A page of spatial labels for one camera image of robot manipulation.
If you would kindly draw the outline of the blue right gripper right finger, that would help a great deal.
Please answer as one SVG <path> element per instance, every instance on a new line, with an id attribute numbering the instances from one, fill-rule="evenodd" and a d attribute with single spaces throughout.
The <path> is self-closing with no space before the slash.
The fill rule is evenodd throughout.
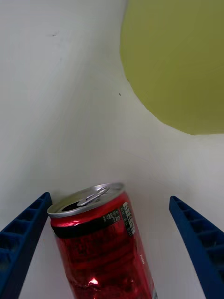
<path id="1" fill-rule="evenodd" d="M 224 298 L 224 233 L 176 196 L 169 210 L 207 299 Z"/>

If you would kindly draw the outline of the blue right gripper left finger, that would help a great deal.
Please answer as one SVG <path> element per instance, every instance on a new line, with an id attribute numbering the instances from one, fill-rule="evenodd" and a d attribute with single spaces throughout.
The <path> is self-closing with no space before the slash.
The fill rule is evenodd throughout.
<path id="1" fill-rule="evenodd" d="M 0 298 L 19 297 L 51 205 L 45 192 L 0 232 Z"/>

